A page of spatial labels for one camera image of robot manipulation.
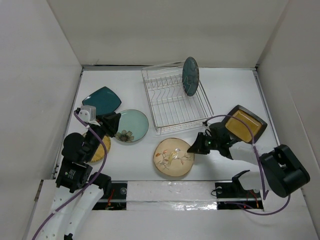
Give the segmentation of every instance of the beige plate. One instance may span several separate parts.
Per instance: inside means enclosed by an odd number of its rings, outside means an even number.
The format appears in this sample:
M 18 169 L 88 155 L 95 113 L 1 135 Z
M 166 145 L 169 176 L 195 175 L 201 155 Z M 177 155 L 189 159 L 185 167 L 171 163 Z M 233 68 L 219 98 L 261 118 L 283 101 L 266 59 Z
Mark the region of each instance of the beige plate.
M 104 136 L 104 138 L 102 139 L 102 141 L 104 142 L 105 146 L 106 146 L 106 152 L 109 153 L 110 148 L 111 148 L 111 139 L 109 136 Z M 90 163 L 96 163 L 99 162 L 100 160 L 102 160 L 105 156 L 105 150 L 104 147 L 100 144 L 98 146 L 98 149 L 95 151 L 95 154 L 93 156 L 93 158 L 91 159 Z
M 195 154 L 188 153 L 190 145 L 179 138 L 167 138 L 160 142 L 153 155 L 156 168 L 171 177 L 180 177 L 190 171 Z

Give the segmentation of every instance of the metal wire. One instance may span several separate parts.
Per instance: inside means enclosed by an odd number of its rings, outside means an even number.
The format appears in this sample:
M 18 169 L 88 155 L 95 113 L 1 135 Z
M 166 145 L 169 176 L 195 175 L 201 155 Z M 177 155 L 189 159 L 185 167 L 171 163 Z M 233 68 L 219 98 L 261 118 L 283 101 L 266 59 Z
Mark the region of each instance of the metal wire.
M 153 125 L 159 134 L 200 127 L 214 115 L 200 81 L 196 93 L 187 96 L 183 65 L 181 61 L 145 67 L 141 71 Z

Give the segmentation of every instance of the gray wall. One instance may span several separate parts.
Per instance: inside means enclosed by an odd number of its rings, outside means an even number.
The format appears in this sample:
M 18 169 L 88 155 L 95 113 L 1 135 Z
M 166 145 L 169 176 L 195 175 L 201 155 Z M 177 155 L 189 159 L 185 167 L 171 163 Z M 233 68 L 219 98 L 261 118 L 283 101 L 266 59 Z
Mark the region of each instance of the gray wall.
M 306 167 L 303 187 L 320 234 L 320 1 L 291 0 L 264 52 L 258 74 L 280 141 Z
M 44 0 L 0 0 L 0 239 L 23 237 L 81 66 Z
M 47 0 L 81 64 L 254 67 L 288 0 Z

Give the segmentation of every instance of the plate with floral pattern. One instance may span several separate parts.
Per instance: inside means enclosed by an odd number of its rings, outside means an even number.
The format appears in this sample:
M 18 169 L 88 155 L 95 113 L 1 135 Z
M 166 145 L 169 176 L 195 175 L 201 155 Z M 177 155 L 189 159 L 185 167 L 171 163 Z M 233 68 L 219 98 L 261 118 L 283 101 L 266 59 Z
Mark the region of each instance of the plate with floral pattern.
M 142 139 L 149 128 L 146 115 L 135 109 L 124 110 L 120 113 L 121 117 L 115 138 L 124 143 L 134 143 Z
M 194 153 L 188 153 L 190 145 L 179 138 L 167 138 L 157 146 L 153 162 L 156 168 L 171 177 L 187 174 L 195 160 Z

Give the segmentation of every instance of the plate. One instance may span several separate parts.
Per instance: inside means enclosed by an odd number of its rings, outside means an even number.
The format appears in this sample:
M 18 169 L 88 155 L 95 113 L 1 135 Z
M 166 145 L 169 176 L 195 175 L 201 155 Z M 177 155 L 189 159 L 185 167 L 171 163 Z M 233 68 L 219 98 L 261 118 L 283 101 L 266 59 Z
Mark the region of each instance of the plate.
M 149 128 L 146 115 L 134 109 L 124 110 L 120 113 L 121 117 L 115 138 L 125 143 L 134 143 L 142 139 Z
M 157 146 L 153 162 L 156 168 L 171 177 L 187 174 L 195 161 L 195 154 L 188 153 L 190 145 L 179 138 L 167 138 Z
M 109 153 L 110 148 L 111 148 L 111 138 L 109 136 L 104 136 L 104 138 L 102 139 L 103 143 L 106 146 L 106 152 Z M 100 144 L 98 146 L 98 148 L 95 151 L 95 154 L 93 155 L 93 158 L 91 159 L 91 161 L 89 163 L 96 163 L 101 161 L 105 156 L 105 150 L 104 147 Z
M 192 56 L 188 57 L 183 64 L 182 84 L 187 96 L 195 95 L 199 85 L 199 67 Z
M 108 87 L 104 86 L 87 96 L 83 105 L 94 106 L 96 115 L 110 114 L 121 104 L 120 98 Z

